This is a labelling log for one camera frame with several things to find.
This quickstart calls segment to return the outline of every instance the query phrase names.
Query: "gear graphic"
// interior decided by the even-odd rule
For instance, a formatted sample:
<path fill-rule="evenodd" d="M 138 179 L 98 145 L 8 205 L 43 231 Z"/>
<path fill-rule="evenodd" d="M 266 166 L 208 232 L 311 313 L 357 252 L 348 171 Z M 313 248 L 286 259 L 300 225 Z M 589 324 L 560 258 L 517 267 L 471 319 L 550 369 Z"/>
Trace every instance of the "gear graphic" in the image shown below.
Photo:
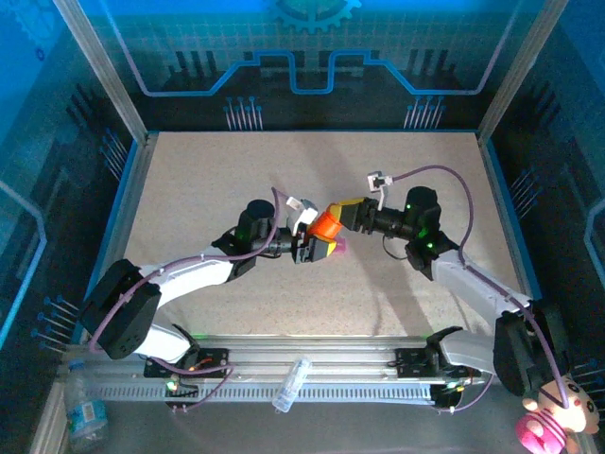
<path fill-rule="evenodd" d="M 12 12 L 37 46 L 43 46 L 55 32 L 57 17 L 51 0 L 0 0 L 0 10 Z"/>
<path fill-rule="evenodd" d="M 343 19 L 351 19 L 351 10 L 360 8 L 359 0 L 270 0 L 269 12 L 283 26 L 296 31 L 327 32 L 329 26 L 339 27 Z"/>

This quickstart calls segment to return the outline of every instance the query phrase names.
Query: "clear plastic bottle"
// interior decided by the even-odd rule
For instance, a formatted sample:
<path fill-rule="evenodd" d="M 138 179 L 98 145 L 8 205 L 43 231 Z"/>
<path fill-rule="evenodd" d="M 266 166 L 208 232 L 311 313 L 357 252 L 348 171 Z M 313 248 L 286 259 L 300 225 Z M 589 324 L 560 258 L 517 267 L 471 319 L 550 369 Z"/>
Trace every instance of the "clear plastic bottle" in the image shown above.
<path fill-rule="evenodd" d="M 91 400 L 88 397 L 90 383 L 84 361 L 69 361 L 65 408 L 69 422 L 69 443 L 74 454 L 90 452 L 102 446 L 108 437 L 105 404 L 102 400 Z"/>

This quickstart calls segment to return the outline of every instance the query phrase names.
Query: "transparent wall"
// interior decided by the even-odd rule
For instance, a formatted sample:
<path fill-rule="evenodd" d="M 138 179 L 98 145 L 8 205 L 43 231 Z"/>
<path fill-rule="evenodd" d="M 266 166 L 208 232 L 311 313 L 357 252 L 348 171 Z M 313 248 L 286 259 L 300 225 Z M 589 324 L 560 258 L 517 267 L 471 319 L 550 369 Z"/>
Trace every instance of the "transparent wall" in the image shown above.
<path fill-rule="evenodd" d="M 82 5 L 153 130 L 475 129 L 542 0 Z"/>
<path fill-rule="evenodd" d="M 545 298 L 605 361 L 605 8 L 570 0 L 493 143 Z M 602 383 L 605 375 L 583 380 Z M 605 394 L 595 401 L 605 408 Z"/>
<path fill-rule="evenodd" d="M 52 2 L 0 10 L 0 445 L 26 452 L 132 140 Z"/>

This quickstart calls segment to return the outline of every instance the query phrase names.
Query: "pink figurine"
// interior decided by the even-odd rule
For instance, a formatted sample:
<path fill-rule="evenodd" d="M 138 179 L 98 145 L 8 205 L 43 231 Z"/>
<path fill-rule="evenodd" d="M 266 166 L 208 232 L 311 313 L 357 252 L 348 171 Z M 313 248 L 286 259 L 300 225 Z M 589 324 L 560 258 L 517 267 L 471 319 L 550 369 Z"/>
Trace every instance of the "pink figurine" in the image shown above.
<path fill-rule="evenodd" d="M 562 399 L 555 381 L 546 383 L 539 391 L 538 401 L 523 399 L 529 411 L 517 423 L 516 432 L 521 444 L 532 454 L 559 454 L 567 448 L 569 454 L 579 452 L 578 445 L 568 433 L 598 432 L 598 410 L 588 394 L 571 378 L 563 377 L 569 408 L 562 407 Z"/>

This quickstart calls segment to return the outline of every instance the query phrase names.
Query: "beige tabletop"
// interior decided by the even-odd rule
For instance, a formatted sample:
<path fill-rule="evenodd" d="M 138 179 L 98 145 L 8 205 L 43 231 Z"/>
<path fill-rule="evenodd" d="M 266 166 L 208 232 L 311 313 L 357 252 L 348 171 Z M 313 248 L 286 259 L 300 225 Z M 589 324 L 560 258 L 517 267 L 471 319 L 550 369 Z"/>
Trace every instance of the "beige tabletop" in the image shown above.
<path fill-rule="evenodd" d="M 369 172 L 394 176 L 429 164 L 454 168 L 471 188 L 475 228 L 465 252 L 519 289 L 475 136 L 459 132 L 163 132 L 126 257 L 145 265 L 200 252 L 237 223 L 249 201 L 272 201 L 272 185 L 323 210 L 369 196 Z M 390 188 L 388 206 L 403 208 L 414 185 L 438 191 L 441 228 L 459 242 L 469 214 L 458 181 L 440 171 L 403 180 Z M 489 331 L 447 289 L 389 258 L 380 235 L 344 236 L 344 254 L 302 265 L 286 256 L 259 259 L 242 278 L 162 310 L 193 334 L 414 336 L 451 325 Z M 388 246 L 401 254 L 405 243 Z"/>

